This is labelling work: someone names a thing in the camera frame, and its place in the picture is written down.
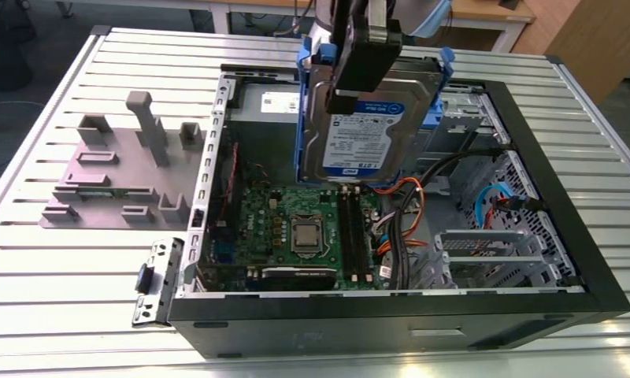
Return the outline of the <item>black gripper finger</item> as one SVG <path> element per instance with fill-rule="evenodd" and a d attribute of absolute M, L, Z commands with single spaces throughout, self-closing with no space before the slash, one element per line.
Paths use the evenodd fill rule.
<path fill-rule="evenodd" d="M 331 85 L 326 95 L 327 114 L 350 115 L 360 92 L 375 90 L 399 56 L 402 39 L 388 38 L 374 43 L 367 37 L 344 39 L 339 60 L 334 66 Z"/>

